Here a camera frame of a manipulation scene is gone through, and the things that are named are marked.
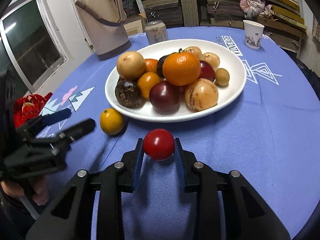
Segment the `yellow tomato off plate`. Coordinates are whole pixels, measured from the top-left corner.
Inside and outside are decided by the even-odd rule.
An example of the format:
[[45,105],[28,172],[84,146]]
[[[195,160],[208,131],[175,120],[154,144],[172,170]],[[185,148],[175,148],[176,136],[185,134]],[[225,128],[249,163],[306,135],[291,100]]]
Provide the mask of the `yellow tomato off plate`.
[[125,119],[115,109],[107,108],[100,115],[100,128],[107,135],[116,135],[124,128]]

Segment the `red cherry tomato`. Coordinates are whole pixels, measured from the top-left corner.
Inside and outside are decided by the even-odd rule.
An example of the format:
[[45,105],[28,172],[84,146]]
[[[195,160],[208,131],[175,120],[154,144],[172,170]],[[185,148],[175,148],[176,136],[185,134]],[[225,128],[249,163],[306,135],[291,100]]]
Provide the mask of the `red cherry tomato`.
[[154,129],[143,140],[144,153],[155,161],[168,159],[174,150],[174,137],[165,129]]

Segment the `orange-yellow round fruit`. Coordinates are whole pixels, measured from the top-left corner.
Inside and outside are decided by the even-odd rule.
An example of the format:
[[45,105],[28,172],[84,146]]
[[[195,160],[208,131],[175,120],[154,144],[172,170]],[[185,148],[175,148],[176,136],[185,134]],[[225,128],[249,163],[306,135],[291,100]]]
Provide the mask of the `orange-yellow round fruit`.
[[116,68],[120,77],[126,80],[135,80],[145,73],[146,65],[139,52],[127,51],[118,57]]

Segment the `yellow-orange tomato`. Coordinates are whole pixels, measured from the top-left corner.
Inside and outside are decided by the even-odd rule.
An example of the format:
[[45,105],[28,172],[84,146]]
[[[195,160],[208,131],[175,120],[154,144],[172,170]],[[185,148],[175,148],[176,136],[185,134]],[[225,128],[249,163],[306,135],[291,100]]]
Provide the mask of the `yellow-orange tomato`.
[[148,99],[149,92],[153,86],[161,82],[161,78],[153,72],[144,73],[137,82],[138,87],[141,90],[142,97]]

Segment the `dark red plum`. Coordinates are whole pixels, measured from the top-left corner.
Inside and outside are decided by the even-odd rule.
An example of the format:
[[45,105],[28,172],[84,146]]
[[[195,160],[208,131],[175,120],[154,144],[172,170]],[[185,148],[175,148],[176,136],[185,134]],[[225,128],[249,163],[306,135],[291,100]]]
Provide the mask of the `dark red plum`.
[[149,100],[158,111],[169,112],[178,107],[180,95],[175,86],[167,81],[161,81],[150,90]]
[[211,65],[206,61],[200,60],[200,66],[201,66],[201,73],[199,75],[199,78],[207,79],[209,81],[214,82],[215,71],[213,70]]

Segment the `orange mandarin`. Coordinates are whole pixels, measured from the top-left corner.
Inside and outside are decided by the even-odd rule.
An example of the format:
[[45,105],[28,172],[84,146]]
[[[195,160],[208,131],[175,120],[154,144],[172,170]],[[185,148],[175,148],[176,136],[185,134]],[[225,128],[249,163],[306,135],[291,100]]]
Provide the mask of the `orange mandarin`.
[[156,59],[145,59],[145,71],[157,73],[157,63]]
[[164,78],[175,86],[186,86],[201,74],[199,59],[188,52],[173,53],[163,63]]

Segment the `dark purple passion fruit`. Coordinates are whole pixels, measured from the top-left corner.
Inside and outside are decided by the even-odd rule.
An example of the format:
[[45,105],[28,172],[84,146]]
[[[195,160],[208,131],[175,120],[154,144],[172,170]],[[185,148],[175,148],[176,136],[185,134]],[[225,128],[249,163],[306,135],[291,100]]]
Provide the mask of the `dark purple passion fruit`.
[[164,78],[163,64],[164,64],[165,60],[168,58],[168,56],[169,55],[165,55],[165,56],[161,57],[157,62],[156,73],[160,78]]

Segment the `tan spotted pepino fruit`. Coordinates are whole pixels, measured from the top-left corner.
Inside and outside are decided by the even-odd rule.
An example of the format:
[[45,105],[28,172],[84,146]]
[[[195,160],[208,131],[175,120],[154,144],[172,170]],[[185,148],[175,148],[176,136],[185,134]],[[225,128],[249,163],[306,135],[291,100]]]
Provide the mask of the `tan spotted pepino fruit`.
[[184,93],[186,105],[195,111],[204,111],[217,105],[217,86],[207,79],[197,79],[187,85]]

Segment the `small tan longan fruit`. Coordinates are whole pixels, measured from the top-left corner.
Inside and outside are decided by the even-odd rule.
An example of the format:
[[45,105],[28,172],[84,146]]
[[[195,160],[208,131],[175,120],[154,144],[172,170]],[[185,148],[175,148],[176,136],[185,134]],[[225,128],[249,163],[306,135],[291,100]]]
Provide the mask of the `small tan longan fruit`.
[[228,85],[229,80],[229,72],[224,68],[217,68],[215,72],[215,82],[220,86],[226,86]]

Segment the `pale orange round fruit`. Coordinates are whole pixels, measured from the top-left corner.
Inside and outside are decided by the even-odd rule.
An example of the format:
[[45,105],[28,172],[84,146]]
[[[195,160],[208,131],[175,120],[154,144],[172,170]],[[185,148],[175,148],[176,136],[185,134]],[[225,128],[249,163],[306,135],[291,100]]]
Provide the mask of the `pale orange round fruit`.
[[200,60],[209,63],[213,70],[217,70],[217,68],[220,66],[220,58],[214,53],[204,53],[200,55]]

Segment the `blue patterned tablecloth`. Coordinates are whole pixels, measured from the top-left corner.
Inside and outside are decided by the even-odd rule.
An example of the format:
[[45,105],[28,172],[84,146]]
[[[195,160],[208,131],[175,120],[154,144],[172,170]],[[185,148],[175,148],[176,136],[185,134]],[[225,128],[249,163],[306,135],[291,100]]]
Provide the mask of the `blue patterned tablecloth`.
[[[56,195],[78,172],[104,170],[134,150],[138,138],[163,128],[178,137],[182,147],[213,170],[238,170],[258,191],[293,239],[319,202],[319,99],[298,66],[280,47],[263,38],[261,48],[246,47],[244,31],[232,28],[193,27],[168,30],[171,40],[203,39],[231,44],[249,73],[242,94],[228,107],[201,119],[171,124],[129,119],[120,136],[108,137],[100,128],[101,112],[109,108],[105,82],[117,58],[99,61],[92,54],[51,97],[49,109],[69,107],[70,118],[45,128],[38,136],[52,137],[87,118],[95,131],[67,154],[66,170],[48,177]],[[64,95],[84,94],[74,112]],[[175,164],[155,162],[145,155],[139,186],[123,194],[125,239],[192,239],[195,194],[181,191]]]

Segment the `beige thermos jug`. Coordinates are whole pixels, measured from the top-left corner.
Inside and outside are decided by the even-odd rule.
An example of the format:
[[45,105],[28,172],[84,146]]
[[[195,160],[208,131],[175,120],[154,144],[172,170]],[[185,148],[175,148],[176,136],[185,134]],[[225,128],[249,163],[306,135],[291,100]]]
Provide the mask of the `beige thermos jug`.
[[122,0],[75,0],[75,6],[100,61],[131,47]]

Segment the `white drink can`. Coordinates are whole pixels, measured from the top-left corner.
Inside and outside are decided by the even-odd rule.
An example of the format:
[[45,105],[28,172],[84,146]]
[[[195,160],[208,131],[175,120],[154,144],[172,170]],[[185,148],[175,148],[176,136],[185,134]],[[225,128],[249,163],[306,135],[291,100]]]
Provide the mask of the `white drink can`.
[[155,44],[169,39],[166,25],[162,20],[151,21],[145,26],[149,44]]

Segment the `white round plate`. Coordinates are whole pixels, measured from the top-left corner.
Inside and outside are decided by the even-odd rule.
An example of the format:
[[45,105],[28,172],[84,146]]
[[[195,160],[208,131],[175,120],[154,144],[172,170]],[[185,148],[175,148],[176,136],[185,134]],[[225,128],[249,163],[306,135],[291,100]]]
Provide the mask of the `white round plate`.
[[220,66],[225,68],[230,74],[229,84],[225,87],[217,88],[219,98],[216,106],[204,111],[195,112],[188,108],[185,103],[180,103],[180,106],[176,110],[167,113],[156,111],[149,101],[138,108],[124,107],[116,100],[115,88],[119,79],[116,68],[111,70],[105,82],[104,93],[108,103],[118,112],[129,118],[161,123],[183,122],[202,118],[230,105],[242,93],[246,84],[247,74],[240,58],[226,47],[212,41],[183,38],[155,43],[137,51],[147,59],[160,59],[161,56],[178,51],[180,48],[187,48],[188,46],[197,46],[203,52],[217,54],[220,58]]

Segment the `white paper cup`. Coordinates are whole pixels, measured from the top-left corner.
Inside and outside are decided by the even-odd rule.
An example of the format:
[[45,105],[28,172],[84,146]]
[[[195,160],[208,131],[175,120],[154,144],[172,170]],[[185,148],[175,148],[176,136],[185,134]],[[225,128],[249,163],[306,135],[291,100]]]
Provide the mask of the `white paper cup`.
[[252,49],[259,49],[263,36],[264,25],[250,20],[243,20],[243,23],[246,46]]

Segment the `wooden storage shelf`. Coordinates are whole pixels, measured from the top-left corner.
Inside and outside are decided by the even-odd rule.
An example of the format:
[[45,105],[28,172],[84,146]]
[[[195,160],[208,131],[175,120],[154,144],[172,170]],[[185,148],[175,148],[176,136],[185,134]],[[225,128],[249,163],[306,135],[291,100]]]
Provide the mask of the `wooden storage shelf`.
[[[297,0],[264,0],[266,5],[271,4],[269,18],[256,17],[250,20],[265,26],[264,33],[272,38],[284,50],[300,54],[302,44],[307,39],[307,26],[300,13]],[[141,9],[150,6],[146,0],[137,0]],[[181,0],[185,9],[188,2]],[[240,0],[197,0],[200,16],[195,20],[201,25],[215,25],[221,27],[243,28],[245,18],[240,9]]]

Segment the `pink crumpled cloth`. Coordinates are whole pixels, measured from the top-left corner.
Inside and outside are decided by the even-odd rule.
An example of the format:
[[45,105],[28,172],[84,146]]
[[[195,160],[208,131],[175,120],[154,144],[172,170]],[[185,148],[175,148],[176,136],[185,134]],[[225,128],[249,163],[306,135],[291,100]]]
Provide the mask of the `pink crumpled cloth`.
[[271,16],[272,5],[266,5],[264,0],[240,0],[239,5],[248,20],[258,16],[265,18]]

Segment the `window with metal frame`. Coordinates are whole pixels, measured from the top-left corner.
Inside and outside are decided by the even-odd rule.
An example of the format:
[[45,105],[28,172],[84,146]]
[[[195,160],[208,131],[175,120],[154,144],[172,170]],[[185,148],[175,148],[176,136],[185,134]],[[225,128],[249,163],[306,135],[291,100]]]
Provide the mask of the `window with metal frame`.
[[1,17],[1,70],[10,70],[19,96],[34,93],[68,60],[47,0],[17,0]]

